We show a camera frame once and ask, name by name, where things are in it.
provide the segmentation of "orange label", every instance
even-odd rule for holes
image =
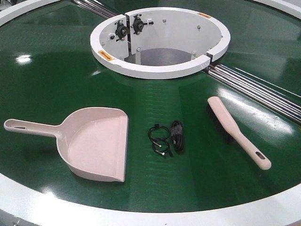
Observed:
[[[104,57],[107,61],[111,61],[111,60],[113,59],[113,57],[112,57],[110,54],[106,53],[106,52],[103,51],[103,50],[100,50],[98,53],[101,54],[101,55],[103,55],[103,57]]]
[[[201,15],[201,16],[204,16],[204,17],[206,17],[206,18],[208,18],[208,19],[211,18],[211,16],[209,16],[209,15],[207,15],[207,14],[205,14],[205,13],[198,13],[198,14]]]

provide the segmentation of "brush handle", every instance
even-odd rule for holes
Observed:
[[[249,141],[240,131],[235,120],[218,97],[210,97],[208,103],[212,108],[217,119],[220,121],[223,128],[242,146],[248,155],[262,170],[271,168],[272,163],[270,160],[258,150],[258,148]]]
[[[237,133],[234,139],[247,152],[260,169],[268,170],[271,168],[272,163],[270,160],[242,133]]]

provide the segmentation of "green conveyor belt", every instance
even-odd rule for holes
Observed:
[[[300,20],[245,0],[103,2],[122,13],[170,6],[219,19],[231,33],[229,49],[219,63],[283,88],[287,91],[278,89],[301,103]],[[63,200],[138,212],[228,207],[300,183],[300,125],[204,72],[141,80],[107,69],[94,59],[89,45],[91,31],[103,20],[60,1],[2,26],[0,121],[15,118],[56,125],[83,107],[120,108],[129,116],[125,183],[77,177],[60,158],[54,138],[4,129],[0,173]],[[210,96],[221,97],[242,132],[272,161],[270,170],[260,170],[237,143],[225,142],[207,112]],[[173,120],[184,124],[185,152],[163,158],[153,152],[147,131],[154,123],[169,126]]]

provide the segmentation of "pink dustpan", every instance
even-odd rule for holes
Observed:
[[[56,137],[57,149],[76,175],[98,181],[125,181],[128,117],[124,111],[88,107],[52,126],[9,119],[8,131]]]

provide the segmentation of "white circular frame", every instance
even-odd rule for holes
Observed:
[[[57,0],[27,0],[0,12],[0,26]],[[301,8],[282,0],[256,0],[301,19]],[[187,213],[138,213],[106,210],[60,200],[0,174],[0,224],[20,226],[284,226],[301,219],[301,184],[279,194],[223,209]]]
[[[184,12],[195,15],[196,18],[202,17],[202,19],[210,21],[211,26],[216,26],[219,29],[221,33],[221,39],[213,48],[209,49],[206,54],[182,64],[168,66],[146,66],[133,64],[112,56],[111,53],[107,52],[106,49],[101,45],[100,36],[103,30],[105,30],[106,27],[110,26],[111,24],[114,24],[117,21],[125,18],[124,15],[118,15],[100,23],[92,31],[90,36],[90,44],[94,57],[107,68],[123,75],[141,79],[172,79],[190,75],[203,70],[204,68],[208,67],[212,61],[217,60],[227,51],[228,44],[230,42],[230,33],[228,29],[220,21],[206,14],[182,8],[158,7],[138,9],[128,12],[126,15],[136,15],[150,11],[173,11],[174,13]],[[106,56],[109,55],[110,58],[108,59],[106,56],[102,55],[101,52],[105,52]]]

